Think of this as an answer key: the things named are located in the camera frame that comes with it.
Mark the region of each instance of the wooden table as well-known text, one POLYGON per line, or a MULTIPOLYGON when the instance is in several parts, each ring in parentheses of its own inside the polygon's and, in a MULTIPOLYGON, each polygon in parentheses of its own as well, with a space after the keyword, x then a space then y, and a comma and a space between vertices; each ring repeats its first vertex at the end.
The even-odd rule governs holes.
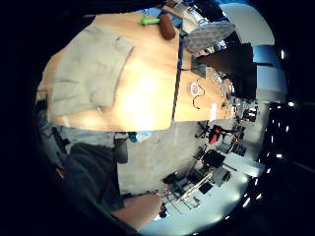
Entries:
MULTIPOLYGON (((48 108, 53 123, 87 130, 144 131, 170 126, 176 81, 179 37, 165 40, 158 25, 140 26, 142 14, 99 15, 94 23, 105 26, 131 41, 135 48, 121 73, 111 108, 56 116, 48 108)), ((40 89, 48 90, 48 107, 53 77, 63 49, 48 62, 40 89)))
MULTIPOLYGON (((191 68, 191 56, 192 54, 184 49, 182 68, 191 68)), ((221 108, 225 102, 225 97, 222 95, 221 87, 215 81, 214 70, 209 68, 207 75, 206 78, 199 80, 199 85, 205 90, 205 95, 195 99, 195 105, 200 107, 197 109, 193 106, 194 96, 189 93, 188 87, 191 82, 196 82, 200 76, 191 71, 181 72, 174 121, 215 120, 233 116, 229 104, 225 109, 221 108)))

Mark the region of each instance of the ceiling light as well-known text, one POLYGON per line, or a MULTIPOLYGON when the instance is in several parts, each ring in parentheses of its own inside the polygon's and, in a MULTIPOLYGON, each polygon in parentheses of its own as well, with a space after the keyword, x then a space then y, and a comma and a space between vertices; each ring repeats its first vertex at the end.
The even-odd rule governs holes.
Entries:
POLYGON ((259 200, 262 198, 262 194, 259 194, 257 197, 256 197, 256 200, 259 200))
POLYGON ((247 198, 246 202, 243 204, 243 207, 247 207, 247 205, 249 204, 250 198, 247 198))
POLYGON ((282 50, 282 59, 284 59, 284 51, 282 50))

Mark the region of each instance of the gray floor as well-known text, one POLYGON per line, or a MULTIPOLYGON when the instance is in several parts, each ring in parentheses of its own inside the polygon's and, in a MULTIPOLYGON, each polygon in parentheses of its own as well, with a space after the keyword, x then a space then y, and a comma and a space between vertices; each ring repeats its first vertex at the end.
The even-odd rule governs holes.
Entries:
MULTIPOLYGON (((210 123, 220 124, 230 129, 234 120, 216 120, 210 123)), ((51 127, 57 127, 60 136, 68 139, 70 144, 66 150, 70 152, 71 146, 76 143, 91 145, 102 145, 113 148, 114 132, 95 132, 67 127, 59 127, 47 123, 41 132, 46 136, 51 133, 51 127)), ((199 147, 203 147, 207 139, 196 139, 195 134, 200 134, 201 128, 197 122, 172 123, 170 128, 162 131, 154 131, 152 135, 140 142, 133 143, 127 140, 128 163, 118 164, 118 179, 121 194, 131 193, 133 195, 144 194, 164 188, 161 179, 166 175, 178 171, 178 175, 184 174, 193 164, 193 156, 199 147)), ((43 143, 51 162, 62 164, 61 160, 66 158, 56 155, 60 150, 53 137, 47 139, 43 136, 43 143)))
MULTIPOLYGON (((221 124, 229 129, 232 121, 222 120, 221 124)), ((180 175, 189 169, 198 147, 203 147, 207 141, 195 138, 200 132, 197 122, 180 122, 172 123, 167 130, 154 131, 141 143, 128 141, 129 161, 118 165, 122 194, 162 189, 165 187, 162 178, 174 171, 180 175)))
MULTIPOLYGON (((259 114, 256 122, 242 122, 246 127, 243 144, 247 147, 245 157, 257 159, 262 147, 266 123, 269 117, 269 104, 259 102, 259 114)), ((223 126, 226 129, 232 127, 234 120, 216 120, 210 123, 223 126)), ((52 124, 47 124, 41 129, 46 136, 50 133, 52 124)), ((77 142, 93 145, 104 145, 112 148, 115 133, 90 132, 85 130, 61 127, 61 136, 71 142, 67 146, 77 142)), ((165 186, 161 179, 166 175, 178 171, 185 172, 193 161, 198 147, 202 147, 206 139, 195 139, 195 134, 201 130, 197 122, 172 123, 170 128, 164 131, 154 131, 152 135, 140 142, 127 141, 129 161, 118 165, 118 178, 121 193, 134 195, 144 194, 147 191, 160 190, 165 186)), ((56 158, 58 148, 53 139, 44 139, 47 152, 51 160, 56 158)), ((194 193, 202 201, 202 206, 189 210, 183 204, 178 204, 181 213, 173 206, 167 205, 169 217, 154 220, 146 225, 141 232, 144 235, 185 235, 211 227, 229 215, 238 202, 243 200, 243 195, 248 185, 249 177, 245 174, 233 172, 232 178, 221 187, 214 186, 209 194, 194 193)))

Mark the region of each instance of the cable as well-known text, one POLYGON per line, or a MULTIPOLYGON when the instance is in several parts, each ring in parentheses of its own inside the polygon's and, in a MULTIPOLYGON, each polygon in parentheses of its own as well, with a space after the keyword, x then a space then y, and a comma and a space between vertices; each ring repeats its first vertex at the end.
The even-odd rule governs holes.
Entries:
POLYGON ((198 79, 197 79, 197 85, 198 85, 198 87, 204 92, 202 95, 196 95, 194 98, 193 98, 193 106, 196 108, 196 109, 200 109, 200 107, 198 107, 198 106, 196 106, 195 105, 195 99, 198 97, 198 96, 204 96, 205 95, 205 90, 198 84, 198 82, 199 82, 199 80, 201 79, 202 77, 199 77, 198 79))
POLYGON ((142 13, 143 14, 145 14, 145 15, 149 15, 149 12, 150 12, 150 8, 148 8, 148 9, 143 9, 143 10, 141 10, 142 11, 142 13))

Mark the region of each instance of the chair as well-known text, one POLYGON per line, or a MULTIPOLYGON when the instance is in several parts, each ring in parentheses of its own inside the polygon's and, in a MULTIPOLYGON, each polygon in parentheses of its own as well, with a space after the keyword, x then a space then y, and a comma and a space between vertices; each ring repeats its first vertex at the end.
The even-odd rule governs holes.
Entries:
POLYGON ((69 142, 62 139, 56 129, 53 135, 61 152, 66 155, 62 171, 56 170, 68 187, 75 190, 71 201, 80 203, 82 211, 88 208, 82 204, 84 199, 89 199, 89 206, 101 207, 108 217, 121 220, 124 228, 131 226, 136 230, 158 215, 161 204, 158 195, 146 194, 126 199, 120 195, 117 163, 128 161, 128 138, 115 139, 114 148, 75 144, 68 153, 65 146, 69 142))
POLYGON ((199 170, 194 168, 189 172, 187 179, 195 185, 199 181, 201 181, 204 177, 205 177, 204 174, 202 174, 199 170))
POLYGON ((185 193, 185 190, 183 189, 182 186, 186 184, 187 182, 186 180, 187 180, 186 178, 178 179, 176 172, 174 172, 163 178, 162 182, 164 184, 167 184, 172 195, 176 199, 179 199, 180 196, 182 196, 185 193))
POLYGON ((213 149, 207 151, 207 153, 204 155, 202 159, 204 164, 213 166, 215 168, 218 168, 219 166, 221 166, 224 160, 225 160, 225 156, 219 154, 213 149))
POLYGON ((202 133, 200 135, 195 135, 195 138, 196 139, 205 138, 207 133, 209 133, 209 135, 208 135, 208 139, 209 139, 208 143, 210 145, 216 143, 219 140, 221 135, 223 137, 225 137, 226 133, 232 133, 232 131, 225 130, 223 127, 218 126, 218 125, 214 125, 214 127, 212 129, 210 129, 209 121, 207 121, 205 127, 202 124, 200 124, 199 122, 198 122, 198 125, 203 129, 203 131, 202 131, 202 133))

